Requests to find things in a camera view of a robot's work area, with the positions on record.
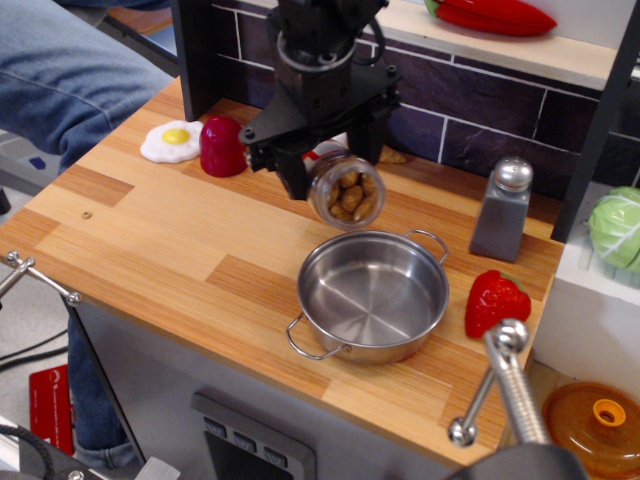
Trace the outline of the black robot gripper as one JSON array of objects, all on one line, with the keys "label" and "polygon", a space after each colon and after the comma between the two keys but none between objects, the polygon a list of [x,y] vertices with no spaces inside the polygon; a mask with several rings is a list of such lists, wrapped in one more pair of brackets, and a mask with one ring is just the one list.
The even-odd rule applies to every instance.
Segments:
[{"label": "black robot gripper", "polygon": [[317,54],[277,47],[275,80],[271,100],[239,134],[252,170],[276,172],[290,199],[306,201],[303,154],[320,142],[344,133],[353,153],[379,162],[400,102],[396,66],[362,63],[353,47]]}]

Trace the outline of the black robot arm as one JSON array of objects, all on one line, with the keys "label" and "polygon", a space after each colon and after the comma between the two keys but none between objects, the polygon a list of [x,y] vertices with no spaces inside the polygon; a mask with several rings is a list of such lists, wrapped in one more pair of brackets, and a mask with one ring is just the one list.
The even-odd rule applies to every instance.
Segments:
[{"label": "black robot arm", "polygon": [[371,28],[379,50],[385,38],[376,21],[384,1],[281,1],[268,18],[275,60],[275,91],[240,133],[255,171],[274,172],[289,197],[304,200],[310,181],[304,155],[338,134],[350,150],[377,164],[400,99],[401,78],[379,64],[380,53],[356,54]]}]

